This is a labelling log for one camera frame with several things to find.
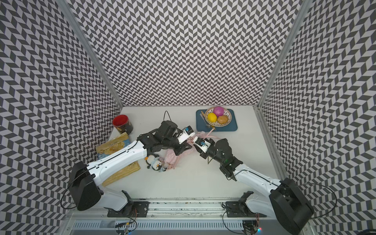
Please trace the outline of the penguin plush keychain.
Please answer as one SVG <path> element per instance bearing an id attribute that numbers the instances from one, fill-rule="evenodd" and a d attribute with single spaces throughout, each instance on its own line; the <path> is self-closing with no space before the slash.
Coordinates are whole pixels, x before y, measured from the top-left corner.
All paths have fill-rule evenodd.
<path id="1" fill-rule="evenodd" d="M 168 168 L 168 163 L 165 161 L 165 158 L 158 154 L 151 154 L 145 157 L 145 162 L 148 169 L 152 169 L 157 172 L 164 172 Z"/>

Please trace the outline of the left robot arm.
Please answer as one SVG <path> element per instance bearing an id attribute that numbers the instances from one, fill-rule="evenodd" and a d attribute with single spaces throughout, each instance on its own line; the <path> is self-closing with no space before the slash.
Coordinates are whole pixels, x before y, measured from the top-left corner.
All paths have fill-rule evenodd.
<path id="1" fill-rule="evenodd" d="M 161 126 L 141 134 L 136 141 L 103 159 L 85 164 L 75 164 L 70 172 L 66 192 L 70 194 L 78 211 L 101 206 L 114 211 L 124 210 L 131 202 L 127 192 L 117 192 L 103 186 L 110 176 L 162 149 L 172 149 L 180 155 L 191 149 L 188 139 L 195 135 L 191 126 L 179 129 L 172 121 L 163 121 Z"/>

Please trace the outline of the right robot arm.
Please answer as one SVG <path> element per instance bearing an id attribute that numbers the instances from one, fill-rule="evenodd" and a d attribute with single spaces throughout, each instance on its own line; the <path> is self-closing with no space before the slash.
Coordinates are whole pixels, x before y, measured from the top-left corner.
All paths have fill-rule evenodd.
<path id="1" fill-rule="evenodd" d="M 215 142 L 195 137 L 193 143 L 202 158 L 219 162 L 219 169 L 228 180 L 244 183 L 261 193 L 245 199 L 250 212 L 277 219 L 292 235 L 299 234 L 313 216 L 313 206 L 293 180 L 275 179 L 251 169 L 233 155 L 227 139 Z"/>

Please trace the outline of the chips bag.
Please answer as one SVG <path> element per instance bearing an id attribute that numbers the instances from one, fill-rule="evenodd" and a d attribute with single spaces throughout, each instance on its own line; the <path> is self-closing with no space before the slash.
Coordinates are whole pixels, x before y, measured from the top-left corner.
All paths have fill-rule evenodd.
<path id="1" fill-rule="evenodd" d="M 103 159 L 125 147 L 127 147 L 129 144 L 131 144 L 129 140 L 129 136 L 127 133 L 123 133 L 110 141 L 97 146 L 96 152 L 98 156 L 98 160 Z"/>

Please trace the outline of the teal tray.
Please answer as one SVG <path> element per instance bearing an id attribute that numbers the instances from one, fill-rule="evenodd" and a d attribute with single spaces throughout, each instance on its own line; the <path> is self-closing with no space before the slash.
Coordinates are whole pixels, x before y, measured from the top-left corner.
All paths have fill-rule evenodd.
<path id="1" fill-rule="evenodd" d="M 201 109 L 196 111 L 196 129 L 197 131 L 209 132 L 214 128 L 216 132 L 235 132 L 238 130 L 238 125 L 234 111 L 232 109 L 224 108 L 223 116 L 227 117 L 226 123 L 210 122 L 207 119 L 209 113 L 212 113 L 214 108 L 209 108 L 207 110 Z"/>

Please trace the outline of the brown potato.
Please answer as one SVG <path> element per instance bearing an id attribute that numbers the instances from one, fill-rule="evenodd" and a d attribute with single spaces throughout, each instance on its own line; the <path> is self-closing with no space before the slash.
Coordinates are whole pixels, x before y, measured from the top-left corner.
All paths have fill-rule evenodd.
<path id="1" fill-rule="evenodd" d="M 217 122 L 221 125 L 224 125 L 228 122 L 228 117 L 226 115 L 222 115 L 222 116 L 219 116 L 217 117 Z"/>

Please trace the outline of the yellow lemon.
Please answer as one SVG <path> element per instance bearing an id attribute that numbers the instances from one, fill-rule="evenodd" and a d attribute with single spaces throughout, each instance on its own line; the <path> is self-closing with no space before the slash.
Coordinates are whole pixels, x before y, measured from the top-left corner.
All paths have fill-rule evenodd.
<path id="1" fill-rule="evenodd" d="M 215 113 L 208 113 L 207 119 L 211 123 L 215 123 L 217 121 L 217 115 Z"/>

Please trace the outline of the patterned bowl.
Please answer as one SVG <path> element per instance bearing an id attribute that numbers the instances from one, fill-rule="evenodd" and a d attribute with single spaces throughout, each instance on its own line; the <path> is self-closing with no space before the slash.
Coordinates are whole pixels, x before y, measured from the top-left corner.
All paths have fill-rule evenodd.
<path id="1" fill-rule="evenodd" d="M 233 111 L 222 106 L 211 107 L 202 112 L 202 115 L 205 121 L 213 127 L 225 127 L 235 120 Z"/>

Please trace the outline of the purple fruit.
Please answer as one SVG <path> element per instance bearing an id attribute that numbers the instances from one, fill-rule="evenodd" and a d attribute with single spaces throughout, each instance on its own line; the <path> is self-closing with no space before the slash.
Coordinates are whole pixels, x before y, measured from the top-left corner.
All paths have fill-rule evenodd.
<path id="1" fill-rule="evenodd" d="M 214 109 L 213 109 L 213 113 L 217 116 L 217 117 L 220 117 L 222 115 L 224 115 L 224 108 L 221 107 L 221 106 L 216 106 Z"/>

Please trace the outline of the red black cup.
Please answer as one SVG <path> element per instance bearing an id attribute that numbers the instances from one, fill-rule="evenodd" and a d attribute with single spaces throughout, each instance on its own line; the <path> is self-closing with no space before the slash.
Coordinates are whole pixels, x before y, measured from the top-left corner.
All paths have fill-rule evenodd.
<path id="1" fill-rule="evenodd" d="M 113 126 L 118 130 L 120 134 L 133 132 L 133 125 L 127 115 L 118 115 L 112 121 Z"/>

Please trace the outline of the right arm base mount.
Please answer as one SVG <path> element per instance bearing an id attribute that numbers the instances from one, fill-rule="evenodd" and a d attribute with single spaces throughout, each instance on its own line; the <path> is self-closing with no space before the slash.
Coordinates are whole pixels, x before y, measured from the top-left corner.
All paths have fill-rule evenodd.
<path id="1" fill-rule="evenodd" d="M 253 195 L 253 191 L 247 191 L 238 201 L 226 201 L 222 204 L 222 208 L 225 210 L 227 217 L 251 217 L 256 218 L 257 215 L 260 217 L 266 217 L 264 214 L 254 213 L 246 205 L 246 200 Z"/>

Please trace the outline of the aluminium front rail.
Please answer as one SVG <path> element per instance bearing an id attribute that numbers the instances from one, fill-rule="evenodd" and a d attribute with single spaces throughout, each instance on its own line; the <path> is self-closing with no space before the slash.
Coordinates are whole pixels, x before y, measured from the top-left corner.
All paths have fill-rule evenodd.
<path id="1" fill-rule="evenodd" d="M 222 208 L 222 204 L 226 201 L 238 201 L 238 199 L 225 198 L 225 199 L 144 199 L 150 202 L 147 217 L 145 218 L 155 218 L 155 219 L 177 219 L 177 218 L 219 218 L 225 214 L 225 210 Z M 99 206 L 94 206 L 87 209 L 85 213 L 100 213 L 101 216 L 107 217 L 109 209 L 101 208 Z M 271 216 L 267 215 L 265 212 L 254 212 L 258 214 L 264 214 L 267 218 L 272 219 Z M 235 217 L 235 218 L 246 218 L 246 219 L 256 219 L 251 217 Z"/>

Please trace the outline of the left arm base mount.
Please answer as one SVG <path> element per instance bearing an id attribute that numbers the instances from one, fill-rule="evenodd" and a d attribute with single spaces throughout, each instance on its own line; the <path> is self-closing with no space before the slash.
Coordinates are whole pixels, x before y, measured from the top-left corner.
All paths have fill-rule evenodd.
<path id="1" fill-rule="evenodd" d="M 120 211 L 109 209 L 107 217 L 147 217 L 150 206 L 149 201 L 143 199 L 141 201 L 134 201 L 128 192 L 122 190 L 122 193 L 127 198 L 127 204 Z"/>

